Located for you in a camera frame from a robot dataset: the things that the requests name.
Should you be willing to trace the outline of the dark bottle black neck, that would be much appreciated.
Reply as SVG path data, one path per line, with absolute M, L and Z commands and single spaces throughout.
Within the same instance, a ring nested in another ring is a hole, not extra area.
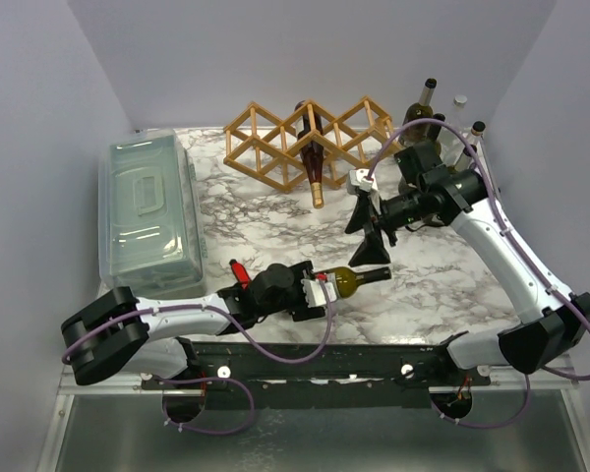
M 361 286 L 391 279 L 391 271 L 387 266 L 364 271 L 338 266 L 323 270 L 319 275 L 332 284 L 339 299 L 350 298 Z
M 445 116 L 441 113 L 435 113 L 432 118 L 436 123 L 431 123 L 427 132 L 427 139 L 434 145 L 437 155 L 442 152 L 442 143 L 440 142 L 440 134 L 445 122 Z

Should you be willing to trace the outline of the red bottle gold foil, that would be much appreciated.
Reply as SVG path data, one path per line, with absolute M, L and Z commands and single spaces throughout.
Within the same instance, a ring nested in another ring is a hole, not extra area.
M 297 138 L 300 139 L 308 134 L 311 130 L 311 121 L 308 113 L 302 115 L 295 122 Z M 315 209 L 324 206 L 323 195 L 323 167 L 324 167 L 324 148 L 315 141 L 310 141 L 300 149 L 300 158 L 306 168 L 308 181 L 311 188 L 312 203 Z

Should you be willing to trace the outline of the clear tall bottle blue label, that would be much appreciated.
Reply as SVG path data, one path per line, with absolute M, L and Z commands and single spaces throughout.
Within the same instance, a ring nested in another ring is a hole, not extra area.
M 483 121 L 475 121 L 467 134 L 465 134 L 466 141 L 471 145 L 474 151 L 477 151 L 480 139 L 486 130 L 486 123 Z M 460 172 L 475 166 L 474 159 L 464 143 L 459 143 L 452 148 L 452 161 L 450 166 L 454 171 Z

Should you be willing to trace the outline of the green wine bottle brown label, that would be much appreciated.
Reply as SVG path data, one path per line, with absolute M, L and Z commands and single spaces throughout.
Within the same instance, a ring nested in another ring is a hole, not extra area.
M 415 103 L 411 104 L 406 110 L 403 125 L 418 119 L 433 117 L 431 100 L 434 90 L 437 87 L 437 83 L 438 82 L 435 78 L 427 78 L 425 80 L 424 87 L 419 99 Z M 399 136 L 399 143 L 404 148 L 409 148 L 416 143 L 423 141 L 426 138 L 429 126 L 429 123 L 423 123 L 408 128 Z

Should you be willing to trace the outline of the clear squat glass bottle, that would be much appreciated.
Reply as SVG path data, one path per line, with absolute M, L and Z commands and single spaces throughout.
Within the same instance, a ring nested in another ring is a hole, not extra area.
M 467 103 L 467 97 L 463 94 L 457 94 L 451 103 L 451 106 L 445 113 L 446 123 L 452 126 L 462 134 L 465 133 L 465 105 Z M 447 147 L 452 146 L 455 143 L 456 136 L 450 130 L 444 130 L 442 132 L 442 143 Z

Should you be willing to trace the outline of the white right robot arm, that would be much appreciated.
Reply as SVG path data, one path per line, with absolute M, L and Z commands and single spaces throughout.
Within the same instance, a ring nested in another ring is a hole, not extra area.
M 537 258 L 490 199 L 479 172 L 450 172 L 429 143 L 402 150 L 395 160 L 412 186 L 392 199 L 380 197 L 367 169 L 349 173 L 348 191 L 357 203 L 345 231 L 364 233 L 350 266 L 389 264 L 386 248 L 396 244 L 396 230 L 435 215 L 478 254 L 519 318 L 504 330 L 454 337 L 433 361 L 435 378 L 457 384 L 483 365 L 530 375 L 574 347 L 590 324 L 590 293 L 574 293 Z

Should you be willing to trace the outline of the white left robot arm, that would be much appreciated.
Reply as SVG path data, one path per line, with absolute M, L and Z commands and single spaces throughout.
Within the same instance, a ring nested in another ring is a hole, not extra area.
M 279 312 L 296 322 L 322 318 L 337 299 L 332 276 L 315 273 L 309 261 L 272 264 L 255 277 L 240 264 L 233 272 L 234 285 L 193 299 L 153 300 L 128 286 L 110 289 L 62 323 L 63 363 L 79 385 L 100 383 L 140 361 L 137 372 L 186 388 L 197 380 L 199 366 L 182 336 L 246 334 Z

